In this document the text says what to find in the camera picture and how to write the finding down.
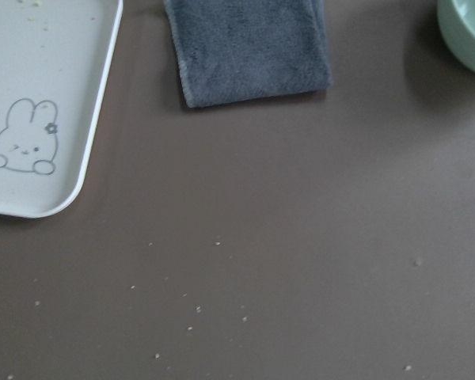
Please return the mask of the grey folded cloth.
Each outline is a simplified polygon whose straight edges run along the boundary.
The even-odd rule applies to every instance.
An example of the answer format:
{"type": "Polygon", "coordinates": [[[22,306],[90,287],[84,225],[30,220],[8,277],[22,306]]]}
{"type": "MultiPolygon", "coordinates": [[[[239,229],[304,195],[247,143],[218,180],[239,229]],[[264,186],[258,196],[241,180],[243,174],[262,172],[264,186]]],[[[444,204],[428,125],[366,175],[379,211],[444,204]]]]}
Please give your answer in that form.
{"type": "Polygon", "coordinates": [[[166,1],[189,108],[325,90],[322,1],[166,1]]]}

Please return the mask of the green bowl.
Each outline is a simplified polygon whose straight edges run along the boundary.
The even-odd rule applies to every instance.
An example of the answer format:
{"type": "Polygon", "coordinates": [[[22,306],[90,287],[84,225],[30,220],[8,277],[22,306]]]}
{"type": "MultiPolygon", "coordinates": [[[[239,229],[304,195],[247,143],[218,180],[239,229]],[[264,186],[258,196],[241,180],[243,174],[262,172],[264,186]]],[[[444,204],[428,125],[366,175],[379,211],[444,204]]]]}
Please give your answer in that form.
{"type": "Polygon", "coordinates": [[[439,0],[437,20],[454,57],[475,73],[475,1],[439,0]]]}

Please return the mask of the cream rabbit tray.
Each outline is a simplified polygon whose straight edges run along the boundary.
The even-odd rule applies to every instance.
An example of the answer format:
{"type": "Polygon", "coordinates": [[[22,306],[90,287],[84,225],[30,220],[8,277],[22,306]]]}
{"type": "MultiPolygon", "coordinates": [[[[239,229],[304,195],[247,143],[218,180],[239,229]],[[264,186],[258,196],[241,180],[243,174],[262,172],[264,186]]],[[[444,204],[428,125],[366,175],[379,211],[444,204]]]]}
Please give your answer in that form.
{"type": "Polygon", "coordinates": [[[0,1],[0,215],[54,215],[81,191],[123,7],[0,1]]]}

